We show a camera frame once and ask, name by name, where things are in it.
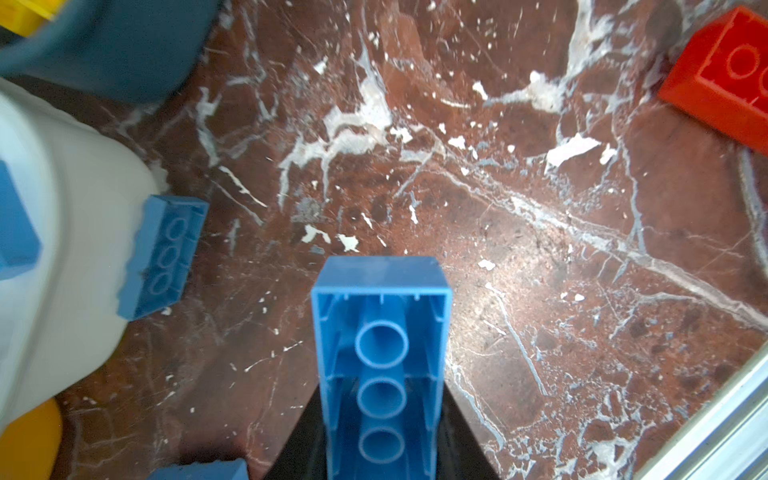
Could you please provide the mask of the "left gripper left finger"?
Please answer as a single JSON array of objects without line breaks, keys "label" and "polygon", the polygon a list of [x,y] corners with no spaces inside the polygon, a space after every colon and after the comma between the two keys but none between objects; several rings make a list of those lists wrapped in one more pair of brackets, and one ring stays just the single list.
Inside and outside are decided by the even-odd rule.
[{"label": "left gripper left finger", "polygon": [[316,387],[264,480],[326,480],[326,434]]}]

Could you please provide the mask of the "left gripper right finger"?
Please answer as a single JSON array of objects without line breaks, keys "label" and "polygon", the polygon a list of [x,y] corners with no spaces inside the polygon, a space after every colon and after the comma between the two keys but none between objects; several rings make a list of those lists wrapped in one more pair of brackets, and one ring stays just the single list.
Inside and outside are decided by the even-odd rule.
[{"label": "left gripper right finger", "polygon": [[440,419],[440,478],[499,480],[447,386]]}]

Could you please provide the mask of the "blue brick group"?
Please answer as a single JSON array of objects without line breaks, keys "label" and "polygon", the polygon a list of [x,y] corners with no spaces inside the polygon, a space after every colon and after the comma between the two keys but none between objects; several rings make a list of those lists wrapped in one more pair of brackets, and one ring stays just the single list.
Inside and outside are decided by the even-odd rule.
[{"label": "blue brick group", "polygon": [[1,162],[1,280],[32,270],[41,243],[5,162]]}]

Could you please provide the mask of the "yellow sloped brick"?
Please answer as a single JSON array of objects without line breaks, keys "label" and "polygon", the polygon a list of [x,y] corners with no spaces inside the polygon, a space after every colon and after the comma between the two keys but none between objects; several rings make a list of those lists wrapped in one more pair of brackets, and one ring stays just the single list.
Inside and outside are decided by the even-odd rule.
[{"label": "yellow sloped brick", "polygon": [[66,0],[1,0],[1,26],[29,37],[50,22],[67,3]]}]

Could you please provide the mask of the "blue brick by white bin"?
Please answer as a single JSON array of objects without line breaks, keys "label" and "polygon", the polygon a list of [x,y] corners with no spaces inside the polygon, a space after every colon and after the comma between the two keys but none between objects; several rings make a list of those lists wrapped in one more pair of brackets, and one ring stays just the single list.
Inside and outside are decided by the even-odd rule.
[{"label": "blue brick by white bin", "polygon": [[194,197],[152,195],[144,204],[117,313],[135,321],[182,297],[209,203]]}]

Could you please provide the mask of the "yellow plastic bin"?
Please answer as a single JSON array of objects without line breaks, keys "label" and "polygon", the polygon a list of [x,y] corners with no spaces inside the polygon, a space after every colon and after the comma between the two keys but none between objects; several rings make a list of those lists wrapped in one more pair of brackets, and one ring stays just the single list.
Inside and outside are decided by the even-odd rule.
[{"label": "yellow plastic bin", "polygon": [[54,398],[20,416],[1,435],[1,478],[48,480],[63,436]]}]

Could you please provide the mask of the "white plastic bin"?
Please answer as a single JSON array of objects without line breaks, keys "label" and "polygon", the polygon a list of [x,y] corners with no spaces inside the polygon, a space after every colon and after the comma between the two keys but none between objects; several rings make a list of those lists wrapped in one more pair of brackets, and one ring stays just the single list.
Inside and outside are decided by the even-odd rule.
[{"label": "white plastic bin", "polygon": [[1,283],[1,421],[10,424],[116,349],[127,326],[118,294],[158,188],[129,148],[9,81],[1,170],[40,243],[36,263]]}]

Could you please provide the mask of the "teal plastic bin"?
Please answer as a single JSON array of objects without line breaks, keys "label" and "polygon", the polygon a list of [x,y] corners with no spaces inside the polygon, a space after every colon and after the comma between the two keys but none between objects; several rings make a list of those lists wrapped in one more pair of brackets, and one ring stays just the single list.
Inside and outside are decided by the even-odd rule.
[{"label": "teal plastic bin", "polygon": [[189,77],[217,1],[68,1],[29,37],[1,41],[1,74],[128,103],[166,99]]}]

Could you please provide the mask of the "red brick right lower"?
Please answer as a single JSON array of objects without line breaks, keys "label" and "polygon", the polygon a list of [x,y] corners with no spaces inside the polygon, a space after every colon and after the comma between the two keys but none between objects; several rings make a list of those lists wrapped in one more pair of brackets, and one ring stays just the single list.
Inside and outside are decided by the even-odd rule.
[{"label": "red brick right lower", "polygon": [[738,6],[698,30],[658,96],[765,155],[767,20]]}]

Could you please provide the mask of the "aluminium front rail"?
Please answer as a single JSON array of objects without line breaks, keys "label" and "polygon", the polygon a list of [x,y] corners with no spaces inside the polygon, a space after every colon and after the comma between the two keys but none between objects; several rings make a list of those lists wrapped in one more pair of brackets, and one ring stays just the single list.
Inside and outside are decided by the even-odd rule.
[{"label": "aluminium front rail", "polygon": [[635,475],[637,479],[767,477],[767,347]]}]

